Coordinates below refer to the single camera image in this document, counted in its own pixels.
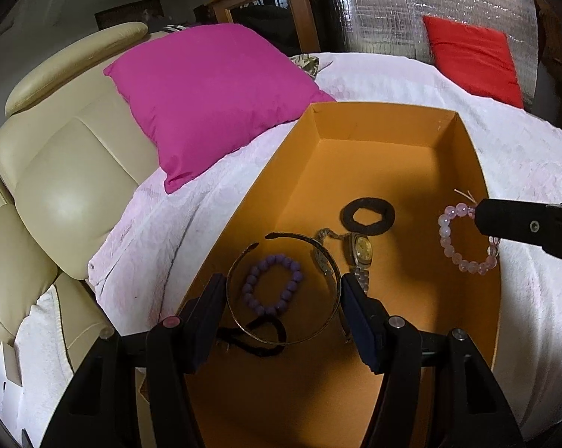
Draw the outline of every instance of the magenta pillow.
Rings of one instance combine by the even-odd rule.
[[[203,25],[133,47],[105,71],[157,146],[172,193],[264,131],[334,101],[256,32]]]

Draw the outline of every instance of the wristwatch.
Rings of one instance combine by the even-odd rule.
[[[372,264],[372,243],[368,236],[357,232],[337,234],[328,227],[325,227],[315,234],[314,239],[323,244],[327,237],[340,239],[343,242],[343,253],[346,257],[347,264],[350,266],[350,272],[354,274],[362,290],[367,295],[370,283],[368,268]],[[325,276],[332,275],[333,271],[325,257],[316,250],[314,251],[314,256],[315,262],[321,268],[323,274]]]

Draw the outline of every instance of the headrest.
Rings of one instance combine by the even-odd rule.
[[[78,280],[88,277],[88,261],[157,168],[154,145],[129,108],[118,113],[113,104],[98,100],[53,134],[13,192],[32,237]]]
[[[57,266],[32,239],[0,182],[0,344],[12,343],[20,323],[57,276]]]
[[[32,69],[14,88],[5,104],[5,116],[31,106],[77,74],[141,40],[148,27],[128,22],[105,28],[78,40]]]

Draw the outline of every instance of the white towel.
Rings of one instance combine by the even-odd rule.
[[[14,348],[22,374],[17,432],[25,429],[32,446],[38,448],[74,376],[67,358],[55,286],[32,305],[29,316],[18,329]]]

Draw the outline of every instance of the pink button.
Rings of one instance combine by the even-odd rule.
[[[166,329],[174,329],[179,325],[180,322],[181,320],[179,319],[179,317],[167,317],[163,320],[163,326]]]

